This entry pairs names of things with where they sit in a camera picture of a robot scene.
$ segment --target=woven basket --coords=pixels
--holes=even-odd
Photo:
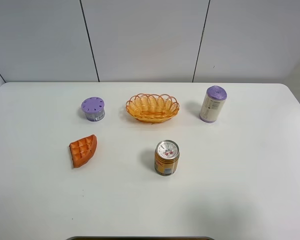
[[[125,109],[141,122],[163,123],[178,114],[179,103],[167,94],[140,93],[126,102]]]

